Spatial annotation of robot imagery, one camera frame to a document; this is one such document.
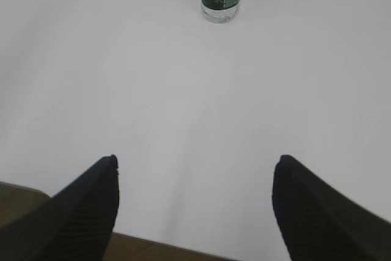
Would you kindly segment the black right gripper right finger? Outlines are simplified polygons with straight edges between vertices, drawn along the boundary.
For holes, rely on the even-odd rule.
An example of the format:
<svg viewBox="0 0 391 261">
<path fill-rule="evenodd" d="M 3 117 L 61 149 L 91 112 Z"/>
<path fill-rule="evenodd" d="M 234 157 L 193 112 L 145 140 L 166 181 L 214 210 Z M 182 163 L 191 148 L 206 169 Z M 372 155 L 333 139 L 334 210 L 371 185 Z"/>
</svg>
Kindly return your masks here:
<svg viewBox="0 0 391 261">
<path fill-rule="evenodd" d="M 291 155 L 275 166 L 271 198 L 291 260 L 390 260 L 390 223 Z"/>
</svg>

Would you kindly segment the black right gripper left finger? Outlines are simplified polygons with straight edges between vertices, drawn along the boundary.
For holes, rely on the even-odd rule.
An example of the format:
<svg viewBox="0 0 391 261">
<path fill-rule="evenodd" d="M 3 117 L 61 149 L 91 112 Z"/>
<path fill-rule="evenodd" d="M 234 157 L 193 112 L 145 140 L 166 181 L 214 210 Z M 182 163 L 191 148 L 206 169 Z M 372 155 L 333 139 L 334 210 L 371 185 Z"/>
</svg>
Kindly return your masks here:
<svg viewBox="0 0 391 261">
<path fill-rule="evenodd" d="M 1 260 L 102 260 L 119 202 L 118 160 L 104 156 L 49 201 L 1 228 Z"/>
</svg>

